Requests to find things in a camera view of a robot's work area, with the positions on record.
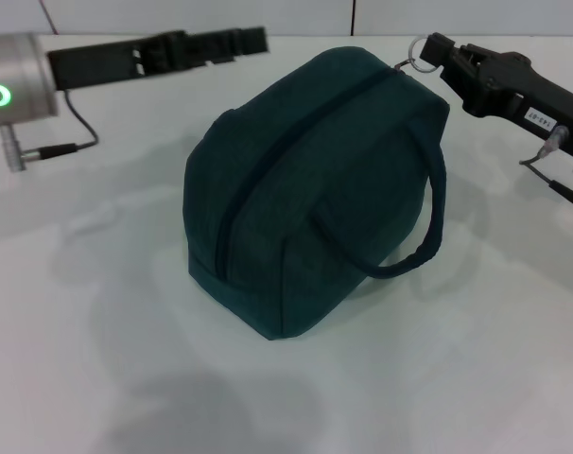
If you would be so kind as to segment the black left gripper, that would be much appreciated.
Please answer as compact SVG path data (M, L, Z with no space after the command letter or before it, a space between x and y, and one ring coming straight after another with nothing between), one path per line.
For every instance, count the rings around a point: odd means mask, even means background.
M50 51L47 58L59 90L143 79L179 69L232 62L269 51L264 27L231 28L186 35L150 37Z

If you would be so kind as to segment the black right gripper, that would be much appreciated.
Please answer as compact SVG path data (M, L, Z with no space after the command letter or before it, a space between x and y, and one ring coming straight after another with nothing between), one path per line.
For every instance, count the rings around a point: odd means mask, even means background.
M443 69L441 78L472 116L500 117L542 139L567 127L561 149L573 156L573 93L536 73L528 58L474 44L457 47L435 32L427 36L421 60Z

